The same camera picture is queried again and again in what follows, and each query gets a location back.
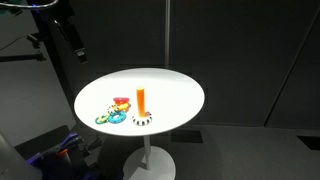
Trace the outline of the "purple and orange clamp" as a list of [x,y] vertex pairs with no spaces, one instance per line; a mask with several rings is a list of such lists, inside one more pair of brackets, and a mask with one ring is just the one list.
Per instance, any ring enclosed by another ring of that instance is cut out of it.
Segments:
[[42,172],[42,180],[99,180],[100,173],[83,165],[79,158],[89,156],[92,150],[102,145],[102,140],[96,138],[77,153],[83,141],[78,133],[70,133],[58,145],[36,153],[26,162]]

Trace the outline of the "white round pedestal table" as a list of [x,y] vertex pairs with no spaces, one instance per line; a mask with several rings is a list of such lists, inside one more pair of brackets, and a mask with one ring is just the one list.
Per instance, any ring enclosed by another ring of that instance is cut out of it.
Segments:
[[173,130],[202,109],[201,85],[182,73],[135,68],[105,75],[77,95],[74,110],[87,126],[106,134],[141,137],[144,146],[123,165],[124,180],[175,180],[176,166],[150,137]]

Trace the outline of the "vertical grey wall pole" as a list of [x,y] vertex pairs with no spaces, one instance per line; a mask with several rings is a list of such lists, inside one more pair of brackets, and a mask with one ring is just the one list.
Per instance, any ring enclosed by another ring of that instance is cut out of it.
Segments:
[[164,64],[165,68],[169,68],[170,59],[170,5],[171,0],[166,0],[165,8],[165,50],[164,50]]

